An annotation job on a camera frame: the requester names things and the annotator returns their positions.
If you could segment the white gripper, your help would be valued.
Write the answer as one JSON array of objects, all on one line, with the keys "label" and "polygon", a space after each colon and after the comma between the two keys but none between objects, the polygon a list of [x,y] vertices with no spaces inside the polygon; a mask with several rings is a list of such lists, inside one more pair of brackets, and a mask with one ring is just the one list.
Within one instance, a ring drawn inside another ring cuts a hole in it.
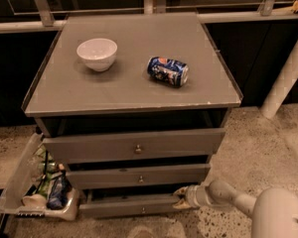
[{"label": "white gripper", "polygon": [[183,186],[178,188],[174,195],[184,196],[173,207],[178,210],[189,209],[190,207],[201,207],[207,205],[210,201],[206,188],[203,185],[190,185],[189,187]]}]

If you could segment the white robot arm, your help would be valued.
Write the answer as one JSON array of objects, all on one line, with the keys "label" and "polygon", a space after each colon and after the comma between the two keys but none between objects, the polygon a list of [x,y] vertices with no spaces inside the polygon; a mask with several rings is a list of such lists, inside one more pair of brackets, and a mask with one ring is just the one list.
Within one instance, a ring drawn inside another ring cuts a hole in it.
[{"label": "white robot arm", "polygon": [[215,179],[209,185],[188,185],[177,189],[176,209],[204,205],[232,205],[251,219],[251,238],[298,238],[298,196],[281,187],[265,189],[258,197]]}]

